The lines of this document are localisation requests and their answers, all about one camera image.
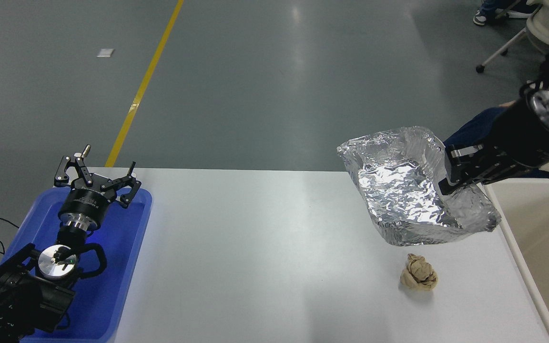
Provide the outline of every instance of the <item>sneaker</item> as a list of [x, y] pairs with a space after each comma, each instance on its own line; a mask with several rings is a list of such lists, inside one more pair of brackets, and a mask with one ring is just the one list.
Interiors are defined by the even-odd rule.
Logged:
[[486, 14], [483, 11], [478, 10], [473, 16], [473, 23], [478, 26], [486, 25]]

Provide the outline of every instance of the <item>chair leg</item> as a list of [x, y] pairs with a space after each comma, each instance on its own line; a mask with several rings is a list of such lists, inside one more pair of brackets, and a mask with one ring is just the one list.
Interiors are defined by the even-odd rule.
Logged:
[[516, 35], [512, 37], [512, 39], [510, 39], [507, 43], [501, 46], [499, 50], [497, 50], [494, 54], [490, 55], [490, 57], [488, 57], [486, 61], [482, 62], [482, 64], [477, 65], [476, 72], [479, 74], [484, 72], [484, 67], [486, 67], [486, 65], [489, 64], [490, 61], [492, 61], [498, 55], [502, 54], [504, 51], [508, 50], [510, 46], [516, 44], [519, 40], [523, 39], [526, 35], [527, 35], [527, 28], [521, 29], [520, 32], [516, 33]]
[[503, 17], [504, 15], [506, 15], [508, 13], [508, 11], [510, 11], [512, 8], [514, 8], [514, 6], [516, 6], [517, 4], [520, 3], [520, 0], [516, 0], [515, 2], [513, 2], [510, 6], [508, 6], [507, 9], [504, 9], [501, 13], [497, 14], [497, 16], [495, 17], [495, 19], [499, 19], [501, 17]]

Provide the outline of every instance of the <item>crumpled paper ball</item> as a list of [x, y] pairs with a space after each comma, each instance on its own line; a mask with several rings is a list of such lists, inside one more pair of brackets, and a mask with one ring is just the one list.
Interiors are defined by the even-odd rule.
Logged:
[[409, 289], [431, 291], [437, 284], [437, 273], [423, 256], [408, 254], [408, 263], [399, 280]]

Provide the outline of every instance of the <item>aluminum foil tray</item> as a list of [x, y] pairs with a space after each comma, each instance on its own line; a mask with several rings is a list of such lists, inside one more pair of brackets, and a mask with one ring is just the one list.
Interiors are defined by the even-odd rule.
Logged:
[[366, 201], [374, 226], [398, 246], [458, 241], [501, 220], [476, 186], [442, 195], [444, 144], [427, 128], [377, 132], [340, 145], [338, 155]]

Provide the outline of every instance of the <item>silver metal disc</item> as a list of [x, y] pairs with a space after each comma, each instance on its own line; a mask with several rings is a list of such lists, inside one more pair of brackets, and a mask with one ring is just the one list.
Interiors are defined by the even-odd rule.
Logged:
[[69, 256], [64, 261], [59, 261], [58, 263], [54, 262], [53, 256], [60, 247], [69, 249], [66, 245], [53, 245], [41, 252], [40, 257], [37, 259], [37, 265], [40, 272], [44, 275], [44, 278], [58, 280], [65, 277], [71, 273], [73, 269], [75, 269], [76, 263], [78, 263], [78, 258], [76, 255]]

